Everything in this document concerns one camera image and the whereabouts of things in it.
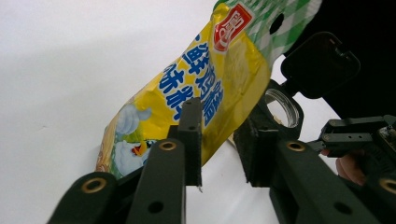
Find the white surface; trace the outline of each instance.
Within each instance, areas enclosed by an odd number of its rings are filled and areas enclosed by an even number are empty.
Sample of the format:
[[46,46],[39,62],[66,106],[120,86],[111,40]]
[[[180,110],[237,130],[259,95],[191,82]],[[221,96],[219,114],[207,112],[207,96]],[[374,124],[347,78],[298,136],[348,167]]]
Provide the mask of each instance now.
[[[93,171],[113,116],[183,52],[215,2],[0,2],[0,223],[48,221]],[[337,118],[322,100],[296,99],[304,141]],[[204,193],[187,189],[187,223],[277,223],[268,189],[246,183],[227,143],[203,177]]]

